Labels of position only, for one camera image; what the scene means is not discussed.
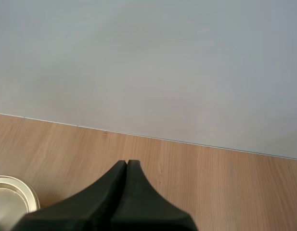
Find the can rim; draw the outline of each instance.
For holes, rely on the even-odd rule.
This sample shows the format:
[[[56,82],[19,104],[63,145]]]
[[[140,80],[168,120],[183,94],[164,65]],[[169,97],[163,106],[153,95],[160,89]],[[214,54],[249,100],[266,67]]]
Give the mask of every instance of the can rim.
[[[40,203],[36,192],[25,180],[13,176],[0,175],[0,187],[7,188],[18,193],[24,200],[28,213],[40,209]]]

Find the gold tin can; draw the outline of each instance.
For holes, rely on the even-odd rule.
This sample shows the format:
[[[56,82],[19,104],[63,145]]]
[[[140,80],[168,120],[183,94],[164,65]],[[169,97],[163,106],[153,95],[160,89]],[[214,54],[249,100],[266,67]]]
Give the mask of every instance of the gold tin can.
[[[38,197],[27,182],[0,176],[0,231],[9,231],[24,214],[38,209]]]

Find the wood grain surface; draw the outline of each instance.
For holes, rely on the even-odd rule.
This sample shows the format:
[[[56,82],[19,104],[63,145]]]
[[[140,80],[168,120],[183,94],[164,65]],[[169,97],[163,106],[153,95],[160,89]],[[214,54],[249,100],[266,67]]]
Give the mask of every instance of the wood grain surface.
[[[297,160],[0,115],[0,175],[30,182],[43,207],[121,159],[201,231],[297,231]]]

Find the gray wall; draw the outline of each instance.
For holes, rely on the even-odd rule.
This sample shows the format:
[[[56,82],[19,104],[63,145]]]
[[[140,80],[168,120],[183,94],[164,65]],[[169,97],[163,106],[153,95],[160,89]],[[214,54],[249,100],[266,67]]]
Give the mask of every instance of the gray wall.
[[[0,0],[0,113],[297,158],[297,0]]]

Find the white wall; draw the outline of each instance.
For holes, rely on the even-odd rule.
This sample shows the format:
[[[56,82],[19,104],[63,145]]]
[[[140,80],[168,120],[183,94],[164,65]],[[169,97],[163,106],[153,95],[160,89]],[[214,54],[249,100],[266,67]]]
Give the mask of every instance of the white wall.
[[[297,0],[0,0],[0,113],[297,158]]]

